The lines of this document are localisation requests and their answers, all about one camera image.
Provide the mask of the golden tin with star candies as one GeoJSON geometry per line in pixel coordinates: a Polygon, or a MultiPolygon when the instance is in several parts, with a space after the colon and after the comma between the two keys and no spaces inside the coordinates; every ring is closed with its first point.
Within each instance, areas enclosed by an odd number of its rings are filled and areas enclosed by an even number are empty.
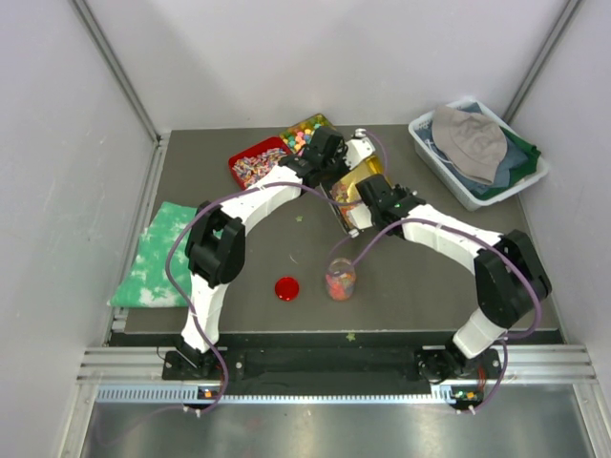
{"type": "Polygon", "coordinates": [[[336,181],[328,180],[321,184],[320,188],[327,198],[347,204],[347,206],[331,206],[331,211],[347,235],[355,230],[355,226],[349,220],[348,211],[357,206],[354,201],[361,199],[356,184],[373,175],[383,175],[384,173],[385,168],[382,161],[376,154],[373,154],[343,177],[336,181]]]}

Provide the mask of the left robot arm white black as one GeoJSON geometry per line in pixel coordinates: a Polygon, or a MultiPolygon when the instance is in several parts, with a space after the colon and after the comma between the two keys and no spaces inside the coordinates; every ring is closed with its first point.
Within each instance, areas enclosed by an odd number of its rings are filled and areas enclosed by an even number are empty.
{"type": "Polygon", "coordinates": [[[322,127],[303,153],[282,157],[245,190],[199,207],[164,265],[168,281],[188,308],[180,338],[166,358],[167,379],[176,378],[181,369],[188,379],[206,378],[216,366],[227,373],[217,348],[219,321],[228,286],[245,264],[247,235],[282,205],[351,172],[368,154],[337,130],[322,127]]]}

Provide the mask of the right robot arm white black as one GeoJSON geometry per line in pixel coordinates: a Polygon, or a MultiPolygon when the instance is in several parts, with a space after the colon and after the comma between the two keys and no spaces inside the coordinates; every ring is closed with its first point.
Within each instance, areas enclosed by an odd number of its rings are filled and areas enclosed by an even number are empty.
{"type": "Polygon", "coordinates": [[[441,350],[416,354],[421,376],[433,384],[465,378],[496,342],[531,336],[542,318],[541,303],[552,284],[531,238],[478,229],[437,211],[407,188],[382,175],[357,183],[363,209],[350,217],[358,228],[431,248],[474,275],[477,308],[441,350]]]}

